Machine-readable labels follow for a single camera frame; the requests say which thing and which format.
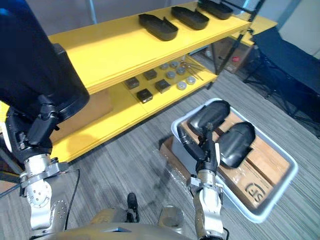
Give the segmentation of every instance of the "shelving unit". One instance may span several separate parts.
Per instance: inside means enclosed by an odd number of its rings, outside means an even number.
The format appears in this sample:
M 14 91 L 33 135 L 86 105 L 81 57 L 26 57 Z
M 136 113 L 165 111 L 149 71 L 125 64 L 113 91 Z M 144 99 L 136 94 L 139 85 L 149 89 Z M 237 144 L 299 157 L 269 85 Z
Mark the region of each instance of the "shelving unit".
M 194 11 L 197 2 L 179 6 Z M 80 79 L 93 94 L 249 26 L 249 22 L 235 16 L 220 20 L 199 11 L 209 18 L 202 30 L 191 29 L 174 18 L 171 7 L 147 12 L 161 19 L 166 17 L 178 27 L 171 41 L 159 40 L 147 32 L 140 26 L 138 15 L 58 33 L 49 39 L 67 51 Z
M 197 2 L 180 4 L 180 7 L 195 10 Z M 148 12 L 159 18 L 166 17 L 178 27 L 178 34 L 171 41 L 161 41 L 139 25 L 137 15 L 62 32 L 49 37 L 52 43 L 59 43 L 67 54 L 80 79 L 90 94 L 108 88 L 113 110 L 80 130 L 61 139 L 53 145 L 52 156 L 60 161 L 72 161 L 103 142 L 150 117 L 170 104 L 195 90 L 213 82 L 217 75 L 203 67 L 197 74 L 194 85 L 179 90 L 171 83 L 170 90 L 160 94 L 154 83 L 164 78 L 158 66 L 177 59 L 191 51 L 226 38 L 248 28 L 249 22 L 231 16 L 220 20 L 199 10 L 209 18 L 205 29 L 194 30 L 171 15 L 171 7 Z M 147 81 L 141 75 L 156 69 L 157 79 Z M 148 88 L 153 100 L 142 104 L 136 97 L 138 89 L 129 90 L 123 81 L 137 76 L 139 90 Z M 180 76 L 185 79 L 188 74 Z M 1 120 L 5 119 L 7 106 L 1 103 Z
M 189 56 L 186 61 L 199 64 Z M 194 85 L 187 85 L 185 90 L 179 90 L 176 83 L 190 76 L 188 72 L 182 76 L 177 75 L 174 80 L 165 79 L 171 84 L 171 88 L 162 94 L 159 93 L 154 83 L 165 78 L 167 71 L 174 69 L 161 70 L 158 67 L 155 68 L 158 73 L 155 79 L 148 81 L 142 74 L 136 76 L 140 82 L 137 88 L 129 90 L 123 82 L 111 86 L 109 93 L 113 110 L 55 143 L 52 156 L 69 162 L 217 78 L 215 74 L 202 68 L 203 70 L 197 71 L 197 75 L 203 80 L 197 79 Z M 136 93 L 145 88 L 153 94 L 153 99 L 142 104 Z

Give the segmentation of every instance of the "striped carpet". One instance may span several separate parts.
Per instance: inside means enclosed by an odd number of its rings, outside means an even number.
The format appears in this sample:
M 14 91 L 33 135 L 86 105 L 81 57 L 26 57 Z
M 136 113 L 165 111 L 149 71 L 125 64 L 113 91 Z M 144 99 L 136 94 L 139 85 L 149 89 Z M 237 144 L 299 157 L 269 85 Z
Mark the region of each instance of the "striped carpet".
M 211 67 L 205 59 L 196 58 Z M 299 165 L 296 178 L 264 223 L 251 223 L 235 209 L 222 210 L 229 239 L 319 239 L 320 140 L 226 71 L 212 89 L 197 91 L 73 161 L 71 168 L 81 169 L 81 178 L 69 228 L 88 224 L 104 208 L 124 208 L 127 194 L 135 192 L 142 223 L 156 224 L 161 208 L 173 204 L 185 213 L 186 234 L 196 239 L 192 198 L 179 173 L 159 153 L 159 141 L 171 135 L 172 121 L 215 97 L 228 101 Z M 71 195 L 77 176 L 71 174 L 65 178 L 65 191 Z M 19 197 L 18 189 L 0 199 L 0 221 L 5 239 L 28 238 L 30 210 L 27 201 Z

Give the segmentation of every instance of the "printed logo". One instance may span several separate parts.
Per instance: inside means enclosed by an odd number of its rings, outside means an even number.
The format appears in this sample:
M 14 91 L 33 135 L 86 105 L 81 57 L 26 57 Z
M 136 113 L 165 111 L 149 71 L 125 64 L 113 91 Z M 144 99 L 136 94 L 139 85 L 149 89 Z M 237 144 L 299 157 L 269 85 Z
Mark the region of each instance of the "printed logo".
M 233 56 L 232 57 L 232 62 L 239 62 L 240 61 L 240 57 L 239 56 Z
M 249 183 L 246 186 L 245 191 L 249 193 L 257 203 L 260 203 L 260 201 L 266 195 L 266 192 L 262 189 L 262 187 L 256 183 Z

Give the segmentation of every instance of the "metal pole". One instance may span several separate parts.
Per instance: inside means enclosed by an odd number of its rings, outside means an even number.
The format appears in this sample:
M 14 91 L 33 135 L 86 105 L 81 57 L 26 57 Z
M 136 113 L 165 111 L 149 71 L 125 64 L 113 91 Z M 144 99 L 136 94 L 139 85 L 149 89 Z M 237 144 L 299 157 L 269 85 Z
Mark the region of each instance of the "metal pole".
M 92 24 L 97 24 L 97 16 L 96 16 L 96 10 L 95 10 L 95 5 L 93 0 L 87 0 L 89 7 L 90 7 L 90 17 Z

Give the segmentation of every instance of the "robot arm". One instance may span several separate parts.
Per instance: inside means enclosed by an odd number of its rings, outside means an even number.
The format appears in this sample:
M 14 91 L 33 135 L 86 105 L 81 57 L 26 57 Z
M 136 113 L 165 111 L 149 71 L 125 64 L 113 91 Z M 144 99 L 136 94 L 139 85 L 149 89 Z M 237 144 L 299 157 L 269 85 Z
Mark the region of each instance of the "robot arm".
M 49 41 L 25 0 L 1 1 L 0 25 L 0 100 L 10 106 L 3 137 L 24 164 L 21 189 L 34 234 L 62 231 L 67 206 L 52 176 L 68 164 L 50 158 L 49 136 L 87 104 L 89 93 L 66 51 Z
M 224 227 L 220 211 L 223 203 L 223 186 L 216 183 L 220 162 L 236 168 L 250 151 L 255 139 L 254 127 L 248 122 L 232 126 L 217 142 L 213 131 L 223 123 L 230 113 L 230 105 L 223 100 L 203 107 L 187 120 L 191 131 L 199 136 L 199 144 L 188 135 L 182 125 L 178 135 L 188 153 L 196 160 L 197 176 L 191 176 L 188 187 L 193 195 L 195 208 L 195 230 L 199 240 L 222 240 Z

